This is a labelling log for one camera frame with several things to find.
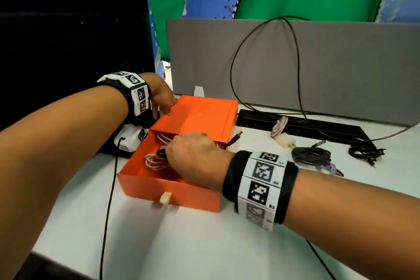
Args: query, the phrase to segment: gray partition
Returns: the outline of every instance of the gray partition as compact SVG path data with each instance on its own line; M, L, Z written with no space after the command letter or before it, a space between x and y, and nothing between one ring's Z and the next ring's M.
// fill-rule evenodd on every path
M235 99L229 69L243 38L262 21L171 19L167 22L173 90ZM293 21L306 111L387 123L420 117L420 25ZM243 102L299 109L293 36L274 21L249 37L235 60Z

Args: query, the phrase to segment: orange plastic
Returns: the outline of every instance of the orange plastic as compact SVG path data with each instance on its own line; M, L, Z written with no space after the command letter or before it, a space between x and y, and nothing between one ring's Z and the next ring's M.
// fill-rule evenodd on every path
M161 117L149 129L149 135L119 172L124 193L159 202L164 192L170 192L170 204L219 212L219 192L188 182L171 168L154 171L146 166L144 157L155 154L163 145L156 132L176 135L203 132L213 141L226 144L232 138L237 113L236 101L182 96L172 107L172 115Z

